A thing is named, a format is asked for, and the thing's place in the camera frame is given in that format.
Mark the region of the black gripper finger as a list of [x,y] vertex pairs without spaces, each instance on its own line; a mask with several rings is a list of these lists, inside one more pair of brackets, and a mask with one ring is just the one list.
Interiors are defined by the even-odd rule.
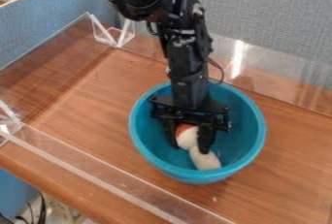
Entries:
[[215,128],[210,124],[198,126],[198,150],[202,154],[207,154],[211,144],[215,140]]
[[176,142],[176,122],[174,120],[164,120],[163,121],[163,128],[166,132],[166,139],[168,142],[168,145],[172,148],[178,148],[178,142]]

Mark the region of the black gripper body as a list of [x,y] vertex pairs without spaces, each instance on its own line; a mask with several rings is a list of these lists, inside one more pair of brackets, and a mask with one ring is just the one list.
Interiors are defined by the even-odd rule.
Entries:
[[151,103],[151,116],[158,118],[168,133],[174,133],[179,124],[208,124],[215,130],[227,132],[230,129],[229,107],[207,97],[195,108],[178,107],[170,95],[152,95],[147,98]]

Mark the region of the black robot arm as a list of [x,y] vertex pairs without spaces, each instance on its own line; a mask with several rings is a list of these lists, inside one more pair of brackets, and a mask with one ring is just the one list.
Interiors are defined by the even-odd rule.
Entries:
[[171,92],[151,95],[151,115],[160,119],[168,144],[176,143],[175,130],[182,124],[198,127],[198,150],[206,154],[215,133],[227,131],[229,107],[215,102],[208,91],[207,67],[213,39],[204,10],[198,0],[108,0],[117,12],[146,23],[147,32],[159,39],[167,59]]

